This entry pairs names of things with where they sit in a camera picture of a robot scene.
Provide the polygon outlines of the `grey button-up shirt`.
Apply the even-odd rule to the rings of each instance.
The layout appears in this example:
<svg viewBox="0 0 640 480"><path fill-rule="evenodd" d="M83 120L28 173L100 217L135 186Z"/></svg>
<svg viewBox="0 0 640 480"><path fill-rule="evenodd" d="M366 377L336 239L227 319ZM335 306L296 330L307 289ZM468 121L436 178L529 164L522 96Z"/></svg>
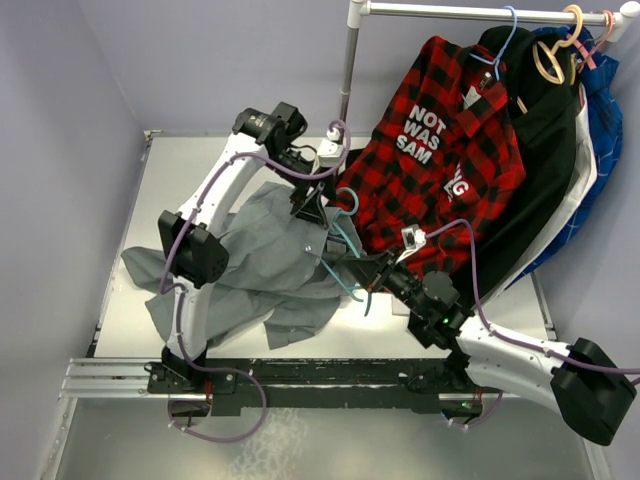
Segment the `grey button-up shirt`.
<svg viewBox="0 0 640 480"><path fill-rule="evenodd" d="M237 330L264 321L268 346L278 349L314 337L338 311L344 290L327 272L325 260L348 286L347 254L326 250L329 228L290 215L291 187L266 182L223 224L221 243L229 253L206 311L208 346ZM351 218L340 224L364 251Z"/></svg>

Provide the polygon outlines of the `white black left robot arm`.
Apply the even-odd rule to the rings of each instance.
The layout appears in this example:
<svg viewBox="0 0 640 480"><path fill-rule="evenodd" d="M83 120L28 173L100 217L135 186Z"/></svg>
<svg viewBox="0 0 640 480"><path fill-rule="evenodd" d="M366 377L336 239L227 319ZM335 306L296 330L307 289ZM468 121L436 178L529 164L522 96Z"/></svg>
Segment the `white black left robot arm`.
<svg viewBox="0 0 640 480"><path fill-rule="evenodd" d="M229 263L220 242L223 223L251 178L267 167L293 187L293 216L321 227L329 221L322 198L335 193L327 171L303 158L293 143L307 129L299 109L285 102L272 112L247 108L232 125L210 172L177 212L163 211L158 229L166 263L161 293L172 292L175 305L163 367L184 392L206 378L206 308L213 285Z"/></svg>

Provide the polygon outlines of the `teal plastic hanger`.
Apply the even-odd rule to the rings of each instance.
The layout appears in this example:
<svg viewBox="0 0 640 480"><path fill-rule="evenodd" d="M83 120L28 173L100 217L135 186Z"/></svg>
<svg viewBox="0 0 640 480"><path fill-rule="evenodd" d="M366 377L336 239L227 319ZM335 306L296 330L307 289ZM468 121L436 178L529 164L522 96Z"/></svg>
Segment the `teal plastic hanger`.
<svg viewBox="0 0 640 480"><path fill-rule="evenodd" d="M344 254L351 255L355 259L361 258L360 248L356 247L353 243L351 237L345 232L340 224L340 220L345 218L351 218L354 216L359 209L359 198L357 193L349 188L349 187L340 187L337 189L338 193L348 193L351 196L353 201L353 207L350 210L344 210L342 208L338 208L333 219L329 224L329 240L339 240L339 244L344 245ZM344 290L344 292L355 302L362 303L363 300L358 298L354 292L356 290L363 290L362 286L348 286L346 285L342 279L338 276L338 274L334 271L334 269L323 259L320 260L320 263L325 267L327 272L336 280L338 285Z"/></svg>

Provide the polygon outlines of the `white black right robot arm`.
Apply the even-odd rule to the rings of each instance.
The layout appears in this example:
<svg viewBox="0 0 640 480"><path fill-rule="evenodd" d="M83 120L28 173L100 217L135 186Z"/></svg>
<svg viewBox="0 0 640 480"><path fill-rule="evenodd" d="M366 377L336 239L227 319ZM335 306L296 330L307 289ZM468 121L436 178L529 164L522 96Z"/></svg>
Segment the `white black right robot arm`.
<svg viewBox="0 0 640 480"><path fill-rule="evenodd" d="M418 278L392 252L349 258L345 268L366 291L386 291L409 311L407 329L425 348L448 352L446 383L517 395L560 415L582 438L609 446L638 391L634 370L618 367L595 342L541 340L471 312L444 272Z"/></svg>

